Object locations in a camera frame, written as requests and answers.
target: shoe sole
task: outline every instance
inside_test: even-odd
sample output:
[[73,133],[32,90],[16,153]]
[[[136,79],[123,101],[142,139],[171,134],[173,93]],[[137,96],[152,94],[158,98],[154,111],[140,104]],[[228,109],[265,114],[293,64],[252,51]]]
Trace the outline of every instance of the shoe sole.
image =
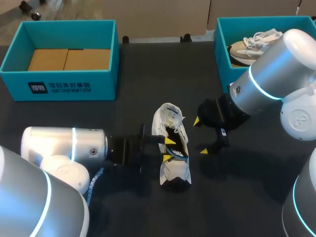
[[250,60],[250,59],[242,59],[242,58],[237,58],[231,55],[231,48],[232,46],[229,46],[227,48],[228,50],[228,55],[229,58],[231,60],[231,63],[238,65],[238,66],[242,66],[242,67],[249,67],[251,64],[253,64],[256,60]]

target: black table surface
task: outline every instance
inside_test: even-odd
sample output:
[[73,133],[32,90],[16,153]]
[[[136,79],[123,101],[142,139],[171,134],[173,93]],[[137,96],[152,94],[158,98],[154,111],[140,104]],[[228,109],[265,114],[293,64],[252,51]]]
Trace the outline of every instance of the black table surface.
[[[0,47],[1,61],[7,49]],[[28,126],[127,135],[144,123],[150,134],[155,111],[170,102],[186,117],[191,188],[162,189],[158,147],[147,147],[144,177],[109,168],[96,182],[88,236],[283,237],[282,203],[316,142],[287,135],[276,103],[232,131],[230,148],[200,155],[196,146],[216,134],[193,127],[197,107],[221,94],[212,42],[121,44],[115,101],[14,102],[0,80],[0,144],[19,154]]]

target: teal storage box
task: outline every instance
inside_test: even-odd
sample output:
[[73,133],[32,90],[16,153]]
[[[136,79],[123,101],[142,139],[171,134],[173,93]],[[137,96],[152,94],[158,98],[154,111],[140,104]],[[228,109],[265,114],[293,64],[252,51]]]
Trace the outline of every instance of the teal storage box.
[[253,37],[256,32],[265,32],[272,28],[285,33],[290,29],[299,29],[316,39],[316,25],[309,16],[267,16],[267,17],[224,17],[217,19],[214,36],[214,53],[223,92],[227,86],[237,80],[247,67],[233,67],[227,52],[227,46]]
[[[110,49],[108,70],[27,71],[35,49]],[[115,20],[22,22],[0,67],[15,101],[114,100],[119,68]]]

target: cable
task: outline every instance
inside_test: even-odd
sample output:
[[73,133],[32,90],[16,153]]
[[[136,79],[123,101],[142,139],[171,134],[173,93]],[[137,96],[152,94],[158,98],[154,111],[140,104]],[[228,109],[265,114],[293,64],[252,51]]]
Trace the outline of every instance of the cable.
[[88,206],[90,205],[94,184],[97,181],[97,179],[103,174],[103,171],[104,171],[104,168],[103,167],[100,168],[99,171],[96,173],[96,175],[92,178],[92,180],[90,182],[90,186],[89,186],[89,189],[88,189],[88,197],[87,197],[87,204],[88,204]]
[[296,13],[295,13],[296,16],[297,16],[298,11],[299,11],[299,9],[300,9],[301,3],[302,3],[302,0],[300,0],[300,3],[299,3],[298,6],[297,6]]

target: sneaker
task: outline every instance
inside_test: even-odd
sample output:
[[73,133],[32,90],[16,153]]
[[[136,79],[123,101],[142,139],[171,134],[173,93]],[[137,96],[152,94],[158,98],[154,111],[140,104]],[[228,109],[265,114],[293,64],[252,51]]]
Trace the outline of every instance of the sneaker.
[[160,185],[182,191],[191,185],[189,169],[188,136],[185,132],[181,110],[173,104],[163,104],[155,113],[152,135],[162,135],[173,144],[159,144],[165,154],[160,166]]
[[257,32],[252,38],[244,37],[243,41],[233,43],[227,49],[231,63],[244,67],[250,66],[282,35],[282,32],[272,29]]

